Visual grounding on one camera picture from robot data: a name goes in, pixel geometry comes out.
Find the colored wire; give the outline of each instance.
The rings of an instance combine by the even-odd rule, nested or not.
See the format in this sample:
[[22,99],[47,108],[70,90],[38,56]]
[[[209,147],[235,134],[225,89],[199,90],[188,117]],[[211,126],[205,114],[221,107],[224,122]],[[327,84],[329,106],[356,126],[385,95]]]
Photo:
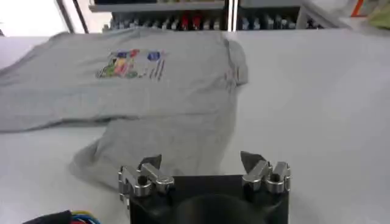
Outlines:
[[83,214],[74,215],[74,216],[72,216],[72,219],[73,220],[82,219],[82,220],[90,221],[93,224],[100,224],[100,222],[96,218],[89,216],[89,215],[83,215]]
[[96,219],[95,216],[93,216],[92,213],[90,213],[88,211],[76,210],[76,211],[72,211],[72,214],[73,215],[89,215],[90,217]]

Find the gray t-shirt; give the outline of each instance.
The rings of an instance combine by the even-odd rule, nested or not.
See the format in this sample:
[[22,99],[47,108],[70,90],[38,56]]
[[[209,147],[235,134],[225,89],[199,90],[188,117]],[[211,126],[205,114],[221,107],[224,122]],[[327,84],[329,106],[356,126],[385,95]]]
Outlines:
[[63,33],[0,71],[0,131],[212,113],[246,82],[243,55],[220,32]]

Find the bundle of cables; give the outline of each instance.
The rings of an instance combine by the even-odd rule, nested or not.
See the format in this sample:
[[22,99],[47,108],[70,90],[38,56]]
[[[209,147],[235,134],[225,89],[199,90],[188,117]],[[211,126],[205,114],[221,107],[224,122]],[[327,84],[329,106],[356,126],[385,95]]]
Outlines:
[[71,224],[100,224],[100,222],[87,211],[72,211]]

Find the white wall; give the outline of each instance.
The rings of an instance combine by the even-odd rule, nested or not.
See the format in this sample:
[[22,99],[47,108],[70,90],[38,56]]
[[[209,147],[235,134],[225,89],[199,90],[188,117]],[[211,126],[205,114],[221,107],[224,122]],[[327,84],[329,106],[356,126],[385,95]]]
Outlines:
[[67,31],[55,0],[0,0],[5,36],[52,36]]

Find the cylindrical hole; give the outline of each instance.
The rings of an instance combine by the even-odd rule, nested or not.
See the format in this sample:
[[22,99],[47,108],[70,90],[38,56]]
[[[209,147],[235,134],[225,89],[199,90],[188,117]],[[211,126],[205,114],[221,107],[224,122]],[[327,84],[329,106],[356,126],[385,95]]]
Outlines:
[[280,181],[280,176],[277,175],[276,173],[273,173],[270,177],[270,180],[273,182],[279,182]]
[[137,178],[137,182],[139,185],[144,186],[147,184],[147,177],[145,177],[144,175],[141,175]]

